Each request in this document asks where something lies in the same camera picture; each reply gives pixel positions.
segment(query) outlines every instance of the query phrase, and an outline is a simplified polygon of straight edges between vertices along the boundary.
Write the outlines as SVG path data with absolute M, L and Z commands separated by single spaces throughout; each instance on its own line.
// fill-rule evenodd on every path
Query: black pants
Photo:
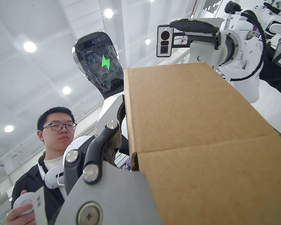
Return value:
M 270 45 L 267 45 L 266 59 L 263 63 L 263 68 L 259 77 L 281 93 L 281 68 L 271 62 L 274 53 L 275 50 Z

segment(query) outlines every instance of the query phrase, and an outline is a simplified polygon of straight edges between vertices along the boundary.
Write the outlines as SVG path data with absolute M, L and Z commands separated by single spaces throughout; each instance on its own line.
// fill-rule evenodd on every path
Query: cardboard box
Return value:
M 126 69 L 133 170 L 165 225 L 281 224 L 281 137 L 205 63 Z

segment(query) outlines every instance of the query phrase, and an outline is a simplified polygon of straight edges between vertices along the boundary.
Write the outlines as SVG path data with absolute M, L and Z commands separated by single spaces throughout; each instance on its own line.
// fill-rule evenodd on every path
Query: cardboard edge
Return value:
M 137 150 L 134 142 L 134 131 L 133 131 L 133 121 L 132 115 L 129 111 L 132 110 L 130 102 L 130 83 L 129 75 L 131 73 L 130 68 L 124 69 L 124 97 L 125 97 L 125 107 L 126 107 L 126 122 L 127 122 L 127 131 L 128 131 L 128 143 L 129 143 L 129 154 L 130 154 L 130 164 L 132 171 L 138 171 L 138 159 L 137 159 Z

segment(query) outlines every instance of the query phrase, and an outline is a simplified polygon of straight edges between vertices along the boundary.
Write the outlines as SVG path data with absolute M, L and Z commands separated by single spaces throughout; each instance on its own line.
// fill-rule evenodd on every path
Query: white t-shirt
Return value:
M 62 162 L 63 162 L 63 155 L 58 158 L 52 159 L 52 160 L 46 160 L 46 161 L 44 161 L 44 164 L 49 171 L 50 169 L 62 164 Z M 59 190 L 63 196 L 63 199 L 66 199 L 66 197 L 67 197 L 66 188 L 64 186 L 60 186 Z

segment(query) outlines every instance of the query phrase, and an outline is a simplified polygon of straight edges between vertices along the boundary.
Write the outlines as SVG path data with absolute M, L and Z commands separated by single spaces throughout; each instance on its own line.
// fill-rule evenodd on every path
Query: person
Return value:
M 15 183 L 12 192 L 12 210 L 5 217 L 5 225 L 34 225 L 34 213 L 18 217 L 20 213 L 32 208 L 26 203 L 13 209 L 15 200 L 26 192 L 36 192 L 44 187 L 45 212 L 47 220 L 54 216 L 67 196 L 65 187 L 56 189 L 46 187 L 43 179 L 46 172 L 62 164 L 64 151 L 73 141 L 76 123 L 72 112 L 66 107 L 54 107 L 44 112 L 37 121 L 37 135 L 44 142 L 45 152 L 33 166 Z

